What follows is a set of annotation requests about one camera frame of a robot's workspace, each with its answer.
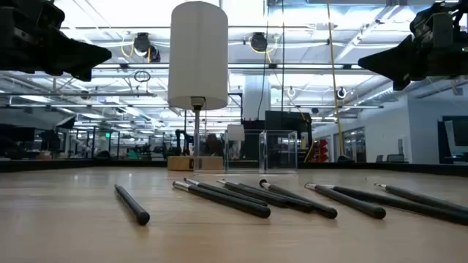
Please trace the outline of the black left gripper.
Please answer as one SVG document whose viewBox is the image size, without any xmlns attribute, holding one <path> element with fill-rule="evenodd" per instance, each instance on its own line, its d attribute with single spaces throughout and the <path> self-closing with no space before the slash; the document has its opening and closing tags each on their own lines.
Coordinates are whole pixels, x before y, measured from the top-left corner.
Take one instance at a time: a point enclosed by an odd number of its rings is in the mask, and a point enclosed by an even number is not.
<svg viewBox="0 0 468 263">
<path fill-rule="evenodd" d="M 0 0 L 0 70 L 71 72 L 90 82 L 91 69 L 112 53 L 64 35 L 64 19 L 54 0 Z"/>
</svg>

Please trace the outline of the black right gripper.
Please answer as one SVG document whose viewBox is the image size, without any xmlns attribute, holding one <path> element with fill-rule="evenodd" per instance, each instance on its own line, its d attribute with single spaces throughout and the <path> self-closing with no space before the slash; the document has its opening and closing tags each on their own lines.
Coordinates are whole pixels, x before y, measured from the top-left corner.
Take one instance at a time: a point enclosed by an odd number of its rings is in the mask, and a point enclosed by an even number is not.
<svg viewBox="0 0 468 263">
<path fill-rule="evenodd" d="M 395 47 L 359 58 L 358 66 L 391 79 L 394 91 L 428 76 L 468 75 L 468 32 L 460 25 L 464 14 L 468 0 L 435 2 L 411 22 L 414 39 L 408 35 Z"/>
</svg>

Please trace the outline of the black makeup brush silver ferrule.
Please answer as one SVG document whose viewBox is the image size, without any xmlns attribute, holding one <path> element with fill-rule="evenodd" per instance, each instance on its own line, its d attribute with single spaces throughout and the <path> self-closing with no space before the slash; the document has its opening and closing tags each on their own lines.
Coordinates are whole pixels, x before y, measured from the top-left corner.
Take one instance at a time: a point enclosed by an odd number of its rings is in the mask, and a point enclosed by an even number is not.
<svg viewBox="0 0 468 263">
<path fill-rule="evenodd" d="M 248 197 L 247 195 L 239 194 L 239 193 L 231 191 L 231 190 L 227 190 L 227 189 L 224 189 L 224 188 L 212 186 L 212 185 L 207 184 L 207 183 L 201 183 L 199 181 L 196 181 L 196 180 L 193 180 L 193 179 L 188 179 L 188 178 L 184 178 L 184 181 L 186 183 L 188 183 L 188 184 L 192 184 L 192 185 L 198 186 L 200 188 L 204 188 L 204 189 L 209 190 L 209 191 L 214 191 L 214 192 L 217 192 L 219 194 L 224 194 L 224 195 L 227 195 L 229 197 L 235 197 L 237 199 L 242 199 L 244 201 L 255 203 L 257 205 L 262 205 L 262 206 L 265 206 L 265 207 L 268 206 L 267 202 L 264 202 L 262 200 L 255 199 L 255 198 L 252 198 L 252 197 Z"/>
<path fill-rule="evenodd" d="M 335 219 L 335 217 L 338 215 L 338 212 L 335 208 L 302 197 L 278 185 L 271 184 L 266 179 L 260 180 L 259 184 L 267 191 L 284 197 L 291 205 L 304 208 L 305 211 L 315 211 L 321 216 L 329 219 Z"/>
<path fill-rule="evenodd" d="M 242 186 L 240 183 L 231 183 L 226 180 L 218 180 L 217 183 L 221 183 L 228 190 L 262 200 L 270 205 L 275 205 L 277 207 L 288 207 L 304 213 L 311 213 L 314 210 L 314 208 L 309 203 L 300 201 L 298 199 L 283 197 L 277 194 L 270 194 L 266 191 L 254 190 L 253 188 Z"/>
<path fill-rule="evenodd" d="M 403 197 L 405 199 L 412 200 L 417 203 L 468 214 L 468 207 L 457 205 L 455 203 L 448 202 L 443 199 L 437 199 L 435 197 L 430 197 L 425 194 L 420 194 L 420 193 L 410 191 L 405 188 L 399 188 L 399 187 L 390 186 L 387 184 L 375 183 L 375 186 L 383 188 L 391 194 L 394 194 L 399 197 Z"/>
</svg>

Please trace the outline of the black spoolie makeup brush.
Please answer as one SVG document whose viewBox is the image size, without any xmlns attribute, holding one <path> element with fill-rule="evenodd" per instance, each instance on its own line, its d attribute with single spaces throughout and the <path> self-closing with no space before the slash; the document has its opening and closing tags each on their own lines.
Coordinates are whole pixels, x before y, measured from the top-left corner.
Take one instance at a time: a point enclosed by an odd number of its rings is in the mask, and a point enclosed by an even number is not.
<svg viewBox="0 0 468 263">
<path fill-rule="evenodd" d="M 453 210 L 446 210 L 429 205 L 423 205 L 416 202 L 404 201 L 393 197 L 386 197 L 380 194 L 373 194 L 366 191 L 359 191 L 341 186 L 332 186 L 331 189 L 349 197 L 353 197 L 365 202 L 373 202 L 380 205 L 395 207 L 401 210 L 407 210 L 414 213 L 419 213 L 432 218 L 438 218 L 444 221 L 449 221 L 456 224 L 468 226 L 468 215 L 459 213 Z"/>
</svg>

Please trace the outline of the black brush brown bristles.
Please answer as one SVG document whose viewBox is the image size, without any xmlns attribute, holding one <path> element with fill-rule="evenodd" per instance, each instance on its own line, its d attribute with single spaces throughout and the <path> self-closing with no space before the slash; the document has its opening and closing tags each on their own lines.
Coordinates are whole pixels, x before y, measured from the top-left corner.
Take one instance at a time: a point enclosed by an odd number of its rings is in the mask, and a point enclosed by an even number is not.
<svg viewBox="0 0 468 263">
<path fill-rule="evenodd" d="M 333 190 L 331 186 L 306 183 L 304 187 L 309 190 L 316 191 L 317 193 L 329 197 L 337 202 L 340 202 L 343 205 L 358 210 L 372 218 L 383 219 L 386 217 L 386 210 L 384 208 L 370 204 L 368 202 L 360 201 L 359 199 L 349 197 L 345 194 L 341 194 Z"/>
</svg>

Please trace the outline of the thin black pointed makeup brush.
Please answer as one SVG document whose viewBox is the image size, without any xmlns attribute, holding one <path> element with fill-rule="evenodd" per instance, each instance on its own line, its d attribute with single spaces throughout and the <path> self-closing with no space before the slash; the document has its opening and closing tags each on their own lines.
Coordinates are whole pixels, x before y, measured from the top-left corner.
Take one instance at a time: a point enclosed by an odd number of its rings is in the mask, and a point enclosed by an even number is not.
<svg viewBox="0 0 468 263">
<path fill-rule="evenodd" d="M 114 189 L 116 190 L 117 195 L 123 200 L 125 205 L 132 211 L 132 214 L 135 216 L 136 222 L 145 226 L 150 221 L 149 213 L 133 198 L 133 196 L 120 185 L 115 184 Z"/>
</svg>

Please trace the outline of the black brush long silver ferrule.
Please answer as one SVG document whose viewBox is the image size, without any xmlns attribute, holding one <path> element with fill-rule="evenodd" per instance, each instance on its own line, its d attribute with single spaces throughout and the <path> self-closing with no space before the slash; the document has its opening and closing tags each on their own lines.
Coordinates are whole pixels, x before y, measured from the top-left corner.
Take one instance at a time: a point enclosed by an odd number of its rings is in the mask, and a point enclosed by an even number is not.
<svg viewBox="0 0 468 263">
<path fill-rule="evenodd" d="M 221 194 L 195 185 L 189 185 L 188 183 L 174 181 L 173 187 L 260 218 L 268 218 L 271 214 L 271 210 L 266 206 L 258 205 L 253 202 L 231 197 L 226 194 Z"/>
</svg>

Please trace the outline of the black table edge rim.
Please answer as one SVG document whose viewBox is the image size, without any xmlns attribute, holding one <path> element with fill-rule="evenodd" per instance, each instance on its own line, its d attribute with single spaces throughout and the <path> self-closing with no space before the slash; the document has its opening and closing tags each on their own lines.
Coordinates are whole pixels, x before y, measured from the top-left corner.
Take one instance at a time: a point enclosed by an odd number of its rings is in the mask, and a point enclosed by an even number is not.
<svg viewBox="0 0 468 263">
<path fill-rule="evenodd" d="M 86 167 L 158 167 L 167 168 L 166 161 L 141 160 L 9 160 L 0 161 L 0 173 L 38 171 L 48 169 L 77 169 Z M 321 163 L 299 164 L 298 169 L 376 169 L 468 178 L 468 165 L 404 164 L 404 163 Z"/>
</svg>

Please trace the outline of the red storage rack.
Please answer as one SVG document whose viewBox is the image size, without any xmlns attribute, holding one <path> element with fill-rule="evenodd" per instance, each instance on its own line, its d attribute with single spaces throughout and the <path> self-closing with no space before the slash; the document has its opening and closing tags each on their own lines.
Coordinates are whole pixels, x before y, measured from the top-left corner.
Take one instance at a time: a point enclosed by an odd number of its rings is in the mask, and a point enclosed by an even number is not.
<svg viewBox="0 0 468 263">
<path fill-rule="evenodd" d="M 314 144 L 314 161 L 316 163 L 328 162 L 328 141 L 318 140 Z"/>
</svg>

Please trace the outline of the white cylinder lamp wooden base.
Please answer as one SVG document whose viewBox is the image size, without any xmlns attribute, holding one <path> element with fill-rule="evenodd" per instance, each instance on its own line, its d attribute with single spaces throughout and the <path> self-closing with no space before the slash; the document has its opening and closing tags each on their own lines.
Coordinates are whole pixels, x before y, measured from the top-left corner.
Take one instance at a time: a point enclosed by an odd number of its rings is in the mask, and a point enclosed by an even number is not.
<svg viewBox="0 0 468 263">
<path fill-rule="evenodd" d="M 194 169 L 200 167 L 200 112 L 227 106 L 228 17 L 204 1 L 179 4 L 171 14 L 167 102 L 195 114 Z"/>
</svg>

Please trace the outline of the black cabinet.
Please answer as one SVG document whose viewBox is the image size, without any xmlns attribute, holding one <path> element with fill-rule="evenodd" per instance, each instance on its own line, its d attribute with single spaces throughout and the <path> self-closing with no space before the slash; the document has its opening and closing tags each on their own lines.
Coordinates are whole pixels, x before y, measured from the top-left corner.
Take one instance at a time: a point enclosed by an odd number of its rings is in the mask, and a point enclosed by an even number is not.
<svg viewBox="0 0 468 263">
<path fill-rule="evenodd" d="M 306 156 L 313 144 L 312 117 L 300 112 L 265 112 L 268 160 L 274 164 L 285 164 L 287 150 L 297 151 L 296 164 L 307 162 Z"/>
</svg>

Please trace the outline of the clear acrylic brush organizer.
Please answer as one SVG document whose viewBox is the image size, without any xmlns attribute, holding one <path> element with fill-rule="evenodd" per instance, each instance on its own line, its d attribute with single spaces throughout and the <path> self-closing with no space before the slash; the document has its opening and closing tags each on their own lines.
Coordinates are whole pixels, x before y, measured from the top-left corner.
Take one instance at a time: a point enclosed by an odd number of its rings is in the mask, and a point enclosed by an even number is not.
<svg viewBox="0 0 468 263">
<path fill-rule="evenodd" d="M 200 137 L 194 172 L 214 174 L 294 174 L 298 168 L 296 131 L 228 130 Z"/>
</svg>

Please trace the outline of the white card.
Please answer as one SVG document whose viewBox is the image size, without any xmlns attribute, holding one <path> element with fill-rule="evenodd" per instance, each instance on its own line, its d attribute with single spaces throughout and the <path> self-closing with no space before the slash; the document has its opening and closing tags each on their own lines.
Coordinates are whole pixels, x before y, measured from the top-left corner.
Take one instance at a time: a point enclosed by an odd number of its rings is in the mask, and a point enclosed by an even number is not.
<svg viewBox="0 0 468 263">
<path fill-rule="evenodd" d="M 244 141 L 245 131 L 242 124 L 229 124 L 227 126 L 227 140 L 228 141 Z"/>
</svg>

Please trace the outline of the dark wall screen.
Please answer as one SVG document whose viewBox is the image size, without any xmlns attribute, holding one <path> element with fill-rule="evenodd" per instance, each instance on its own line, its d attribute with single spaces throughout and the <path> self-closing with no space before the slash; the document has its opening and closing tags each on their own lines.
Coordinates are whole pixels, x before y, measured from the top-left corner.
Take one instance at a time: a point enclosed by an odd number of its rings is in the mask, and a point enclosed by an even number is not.
<svg viewBox="0 0 468 263">
<path fill-rule="evenodd" d="M 437 129 L 440 164 L 468 163 L 468 117 L 443 116 Z"/>
</svg>

